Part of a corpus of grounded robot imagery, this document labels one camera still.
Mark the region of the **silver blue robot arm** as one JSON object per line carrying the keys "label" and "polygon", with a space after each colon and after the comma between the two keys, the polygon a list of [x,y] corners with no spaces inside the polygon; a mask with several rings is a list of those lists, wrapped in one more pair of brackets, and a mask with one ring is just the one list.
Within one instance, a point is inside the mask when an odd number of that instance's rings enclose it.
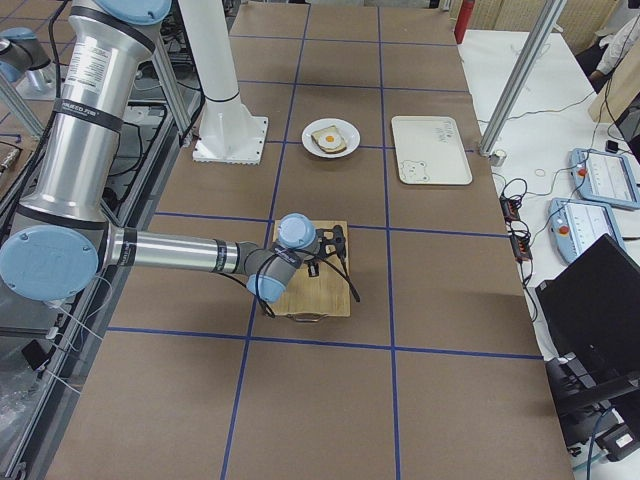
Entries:
{"label": "silver blue robot arm", "polygon": [[52,61],[35,33],[26,27],[1,32],[1,74],[15,83],[28,73],[47,69]]}
{"label": "silver blue robot arm", "polygon": [[1,277],[14,293],[56,301],[83,290],[105,266],[199,270],[246,277],[273,303],[320,247],[304,215],[284,216],[270,248],[251,242],[158,234],[111,223],[103,191],[138,66],[160,48],[167,1],[76,1],[76,44],[35,190],[23,197],[1,247]]}

